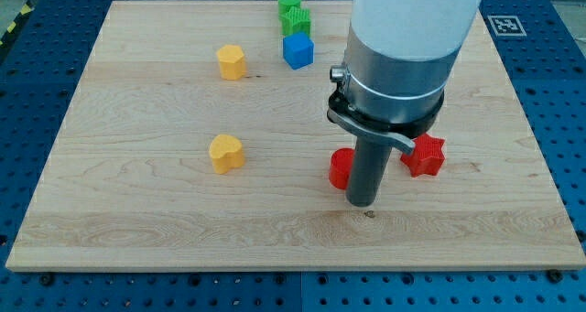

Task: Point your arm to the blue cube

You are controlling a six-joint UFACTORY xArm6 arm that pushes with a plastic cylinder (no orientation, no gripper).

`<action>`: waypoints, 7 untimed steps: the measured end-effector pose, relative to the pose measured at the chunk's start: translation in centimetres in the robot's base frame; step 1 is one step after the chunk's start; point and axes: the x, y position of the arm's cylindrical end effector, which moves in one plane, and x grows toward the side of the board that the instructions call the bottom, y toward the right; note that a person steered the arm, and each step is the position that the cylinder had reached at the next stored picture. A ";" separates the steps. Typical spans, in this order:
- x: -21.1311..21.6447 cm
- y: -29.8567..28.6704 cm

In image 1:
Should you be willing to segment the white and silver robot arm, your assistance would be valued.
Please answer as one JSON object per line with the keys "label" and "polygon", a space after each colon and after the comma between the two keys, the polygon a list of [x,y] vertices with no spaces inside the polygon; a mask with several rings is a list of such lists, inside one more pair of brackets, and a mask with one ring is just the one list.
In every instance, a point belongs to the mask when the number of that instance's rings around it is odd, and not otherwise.
{"label": "white and silver robot arm", "polygon": [[482,0],[353,0],[342,92],[352,110],[403,124],[438,105]]}

